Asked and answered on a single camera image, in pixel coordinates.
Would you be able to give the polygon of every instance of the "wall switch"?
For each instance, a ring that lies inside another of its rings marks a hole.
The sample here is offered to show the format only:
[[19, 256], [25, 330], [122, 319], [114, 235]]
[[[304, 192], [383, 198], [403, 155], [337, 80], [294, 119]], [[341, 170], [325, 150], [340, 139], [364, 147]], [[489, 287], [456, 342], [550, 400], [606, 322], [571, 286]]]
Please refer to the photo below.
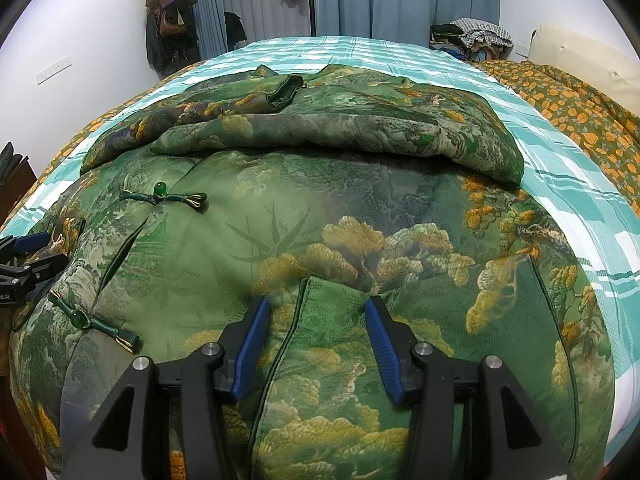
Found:
[[520, 54], [523, 57], [529, 57], [529, 49], [530, 49], [529, 45], [518, 43], [516, 44], [515, 51], [516, 51], [516, 54]]
[[47, 79], [55, 76], [58, 72], [62, 72], [69, 66], [71, 66], [71, 58], [69, 56], [63, 57], [60, 61], [57, 61], [54, 64], [47, 66], [44, 70], [38, 72], [36, 74], [36, 84], [41, 85]]

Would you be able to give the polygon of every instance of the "cream headboard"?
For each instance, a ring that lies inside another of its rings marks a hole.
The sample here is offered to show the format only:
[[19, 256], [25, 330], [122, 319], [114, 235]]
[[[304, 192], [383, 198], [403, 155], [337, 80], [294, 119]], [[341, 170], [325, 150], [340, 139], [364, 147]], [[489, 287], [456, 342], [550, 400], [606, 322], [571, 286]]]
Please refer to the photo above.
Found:
[[640, 116], [640, 60], [555, 25], [540, 25], [529, 60], [568, 72]]

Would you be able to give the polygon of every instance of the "blue gripper pad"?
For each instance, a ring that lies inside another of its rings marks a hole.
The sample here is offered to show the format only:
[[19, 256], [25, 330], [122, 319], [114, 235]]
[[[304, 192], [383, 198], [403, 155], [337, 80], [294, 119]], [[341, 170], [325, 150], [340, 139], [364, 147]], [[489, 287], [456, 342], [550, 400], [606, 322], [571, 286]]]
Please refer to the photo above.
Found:
[[32, 253], [43, 247], [46, 247], [49, 243], [49, 233], [46, 231], [36, 233], [33, 235], [21, 236], [15, 239], [14, 253], [25, 254]]
[[251, 386], [255, 367], [258, 364], [258, 357], [260, 357], [262, 345], [269, 331], [269, 318], [269, 302], [263, 299], [236, 361], [234, 385], [231, 387], [231, 396], [235, 402], [239, 402], [249, 389], [249, 386]]
[[394, 402], [400, 404], [404, 397], [404, 388], [400, 381], [400, 361], [372, 300], [367, 300], [365, 303], [364, 319], [382, 383]]

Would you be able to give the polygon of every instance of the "metal screw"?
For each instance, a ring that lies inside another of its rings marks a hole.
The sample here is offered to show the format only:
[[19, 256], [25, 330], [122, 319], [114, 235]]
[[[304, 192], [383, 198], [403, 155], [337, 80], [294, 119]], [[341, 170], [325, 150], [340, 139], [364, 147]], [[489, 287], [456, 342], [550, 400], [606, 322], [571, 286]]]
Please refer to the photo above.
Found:
[[220, 352], [220, 345], [218, 343], [206, 343], [202, 347], [202, 353], [204, 355], [215, 355]]
[[135, 359], [133, 359], [133, 367], [136, 370], [144, 370], [146, 367], [149, 366], [149, 358], [148, 357], [136, 357]]
[[433, 353], [433, 346], [429, 343], [416, 343], [414, 351], [418, 355], [431, 355]]
[[493, 370], [497, 370], [502, 366], [502, 359], [500, 359], [497, 355], [489, 355], [485, 359], [486, 365]]

